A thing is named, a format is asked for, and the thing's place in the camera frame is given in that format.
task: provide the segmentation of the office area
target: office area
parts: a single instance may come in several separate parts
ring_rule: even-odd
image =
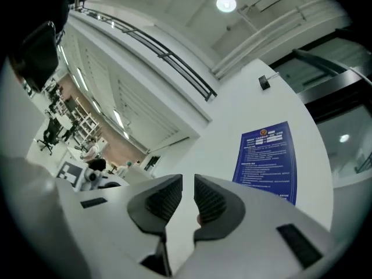
[[[369,77],[372,66],[370,51],[358,43],[347,15],[333,8],[330,0],[258,0],[247,6],[245,0],[222,5],[201,0],[195,13],[183,17],[176,8],[181,0],[167,0],[163,16],[155,7],[148,9],[157,0],[137,0],[130,10],[127,1],[85,0],[84,5],[71,6],[56,46],[59,70],[42,93],[33,94],[27,87],[27,92],[19,91],[24,104],[30,101],[41,114],[34,115],[36,123],[28,122],[34,134],[25,142],[26,158],[53,174],[66,158],[80,161],[83,153],[75,147],[97,137],[107,174],[138,160],[136,169],[148,175],[149,182],[182,174],[182,200],[166,228],[174,273],[182,272],[193,254],[194,231],[200,227],[195,217],[199,213],[195,174],[273,192],[315,220],[335,241],[352,239],[370,204],[371,95],[364,77]],[[230,11],[234,3],[236,8]],[[209,11],[224,23],[219,37],[213,33],[207,40],[205,33],[211,34],[211,29],[203,25],[201,13],[209,16]],[[178,19],[178,25],[169,17]],[[180,20],[187,25],[181,32]],[[272,32],[276,24],[285,28]],[[250,32],[240,33],[241,27]],[[199,38],[188,45],[195,37]],[[28,117],[36,112],[28,110]],[[47,147],[40,150],[44,144],[38,140],[50,138],[44,132],[55,121],[59,141],[50,144],[50,155]],[[64,142],[74,121],[78,122],[74,134]],[[287,126],[276,128],[283,123]],[[5,130],[18,128],[13,124]],[[256,140],[254,148],[243,140],[245,135]],[[16,139],[10,134],[7,139],[7,146],[14,149]],[[258,172],[257,179],[257,170],[242,163],[258,164],[245,153],[249,148],[284,145],[288,149],[275,154],[292,156],[285,161],[291,170],[283,171],[291,175],[289,181],[283,175],[279,179],[290,185],[283,184],[288,190],[278,192],[274,187],[280,184],[268,184],[275,173],[272,167]],[[281,164],[275,161],[279,155],[266,158],[264,152],[260,160]],[[91,195],[109,196],[110,189],[117,188],[97,189]],[[80,194],[81,201],[90,200],[86,192],[91,191]],[[99,228],[109,224],[110,200],[90,209],[106,210]],[[119,234],[118,229],[109,231],[113,240]]]

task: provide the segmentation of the brown wall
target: brown wall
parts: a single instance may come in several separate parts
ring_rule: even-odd
[[[103,152],[103,156],[110,162],[122,165],[126,161],[135,163],[137,160],[141,162],[145,158],[145,155],[138,150],[130,142],[122,138],[110,125],[103,119],[103,117],[96,112],[96,110],[87,101],[84,95],[76,87],[71,77],[67,74],[58,82],[62,87],[62,95],[66,99],[72,96],[74,99],[79,98],[80,103],[87,112],[92,113],[92,117],[102,127],[102,137],[109,143]]]

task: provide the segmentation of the ceiling light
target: ceiling light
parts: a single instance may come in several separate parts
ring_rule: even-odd
[[[64,59],[65,59],[65,61],[66,61],[66,64],[68,65],[69,63],[67,62],[66,55],[65,55],[65,51],[63,50],[63,46],[60,47],[60,48],[61,48],[61,50],[62,50],[62,55],[63,55],[63,57],[64,57]]]
[[[99,109],[97,103],[95,103],[95,101],[93,101],[93,104],[94,104],[94,106],[95,106],[97,112],[98,112],[98,113],[101,113],[101,110]]]
[[[121,118],[120,118],[120,115],[117,111],[114,110],[114,115],[115,115],[115,118],[118,122],[118,124],[120,125],[121,128],[124,128],[124,125],[123,125],[123,122],[121,122]]]
[[[79,85],[79,83],[77,82],[77,80],[76,80],[76,78],[75,78],[74,75],[72,75],[72,78],[74,79],[74,81],[75,81],[75,83],[76,83],[76,86],[80,89],[80,85]]]
[[[346,141],[348,141],[349,138],[350,138],[349,134],[344,134],[344,135],[339,137],[339,141],[340,142],[346,142]]]
[[[235,0],[217,0],[217,8],[222,12],[232,12],[237,7]]]
[[[85,90],[88,91],[87,84],[85,83],[85,81],[84,81],[84,79],[83,79],[83,75],[81,74],[80,68],[77,69],[77,72],[78,72],[78,74],[79,74],[79,76],[80,76],[81,82],[83,83],[83,86],[84,86]]]

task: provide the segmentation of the black slot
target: black slot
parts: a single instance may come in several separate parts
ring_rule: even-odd
[[[81,203],[82,207],[84,209],[86,209],[86,208],[98,206],[98,205],[100,205],[102,203],[105,203],[105,202],[107,202],[107,200],[104,199],[104,198],[94,198],[94,199],[90,199],[88,201],[84,201],[84,202],[80,202],[80,203]]]
[[[321,253],[293,224],[279,226],[277,231],[291,248],[304,269],[321,259]]]

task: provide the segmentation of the person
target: person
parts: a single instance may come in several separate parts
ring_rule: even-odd
[[[72,127],[69,130],[67,130],[65,132],[65,134],[62,135],[62,138],[65,139],[65,142],[67,142],[67,140],[70,138],[70,136],[75,133],[76,128],[78,126],[79,126],[79,121],[78,120],[75,120],[74,122],[72,122]]]
[[[81,155],[80,158],[84,161],[84,162],[88,162],[90,160],[93,160],[96,158],[96,156],[98,155],[99,153],[99,146],[97,144],[97,138],[95,137],[92,137],[90,140],[89,140],[89,143],[88,143],[88,147],[89,147],[89,150],[87,153],[85,153],[84,155]]]
[[[106,160],[103,158],[90,160],[88,167],[92,170],[104,171],[106,169]]]
[[[124,178],[124,176],[126,175],[126,173],[127,173],[127,171],[128,171],[128,169],[129,169],[129,167],[132,165],[132,163],[130,162],[130,161],[128,161],[127,163],[126,163],[126,165],[125,166],[119,166],[118,168],[117,168],[117,172],[116,172],[116,174],[120,177],[120,178]]]

